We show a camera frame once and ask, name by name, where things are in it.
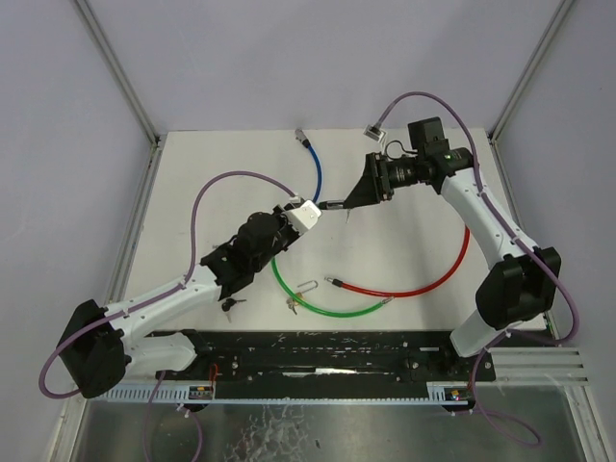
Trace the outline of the green cable lock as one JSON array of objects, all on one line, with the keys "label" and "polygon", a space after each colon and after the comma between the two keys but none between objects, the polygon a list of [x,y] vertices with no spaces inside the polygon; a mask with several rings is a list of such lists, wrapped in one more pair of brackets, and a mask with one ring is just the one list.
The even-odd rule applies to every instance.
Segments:
[{"label": "green cable lock", "polygon": [[[285,279],[283,278],[280,272],[280,269],[278,267],[278,264],[275,258],[271,260],[270,268],[271,268],[275,282],[278,284],[279,288],[283,291],[283,293],[287,296],[286,301],[285,301],[287,305],[287,299],[290,296],[294,296],[297,290],[294,291],[287,284],[287,282],[285,281]],[[323,308],[323,307],[314,305],[313,303],[309,302],[304,297],[302,300],[298,301],[299,305],[296,307],[296,309],[300,307],[300,308],[307,310],[308,312],[311,312],[321,317],[327,317],[331,319],[340,319],[340,320],[350,320],[350,319],[365,317],[368,314],[374,313],[382,309],[384,306],[390,303],[393,299],[394,298],[392,296],[389,296],[389,297],[381,298],[375,304],[364,307],[364,308],[341,311],[341,310],[333,310],[333,309]]]}]

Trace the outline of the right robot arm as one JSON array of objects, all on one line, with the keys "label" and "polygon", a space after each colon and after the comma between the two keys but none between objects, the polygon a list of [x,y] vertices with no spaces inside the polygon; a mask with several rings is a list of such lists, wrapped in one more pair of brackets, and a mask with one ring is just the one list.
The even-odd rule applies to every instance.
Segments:
[{"label": "right robot arm", "polygon": [[413,154],[397,159],[368,154],[343,206],[347,210],[372,206],[392,199],[397,189],[425,184],[462,218],[489,272],[475,293],[475,311],[449,338],[458,356],[474,356],[507,328],[552,308],[553,278],[561,259],[554,248],[539,247],[504,212],[475,173],[475,155],[464,147],[450,147],[440,118],[412,122],[408,132]]}]

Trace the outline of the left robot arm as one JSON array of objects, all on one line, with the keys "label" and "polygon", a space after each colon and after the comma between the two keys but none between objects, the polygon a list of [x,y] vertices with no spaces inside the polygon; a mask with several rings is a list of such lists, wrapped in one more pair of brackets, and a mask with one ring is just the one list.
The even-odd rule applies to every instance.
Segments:
[{"label": "left robot arm", "polygon": [[58,343],[59,356],[84,398],[97,398],[125,376],[186,369],[196,357],[184,334],[155,337],[160,325],[225,300],[250,285],[278,253],[318,222],[314,202],[289,203],[249,216],[232,238],[188,272],[157,289],[99,306],[78,305]]}]

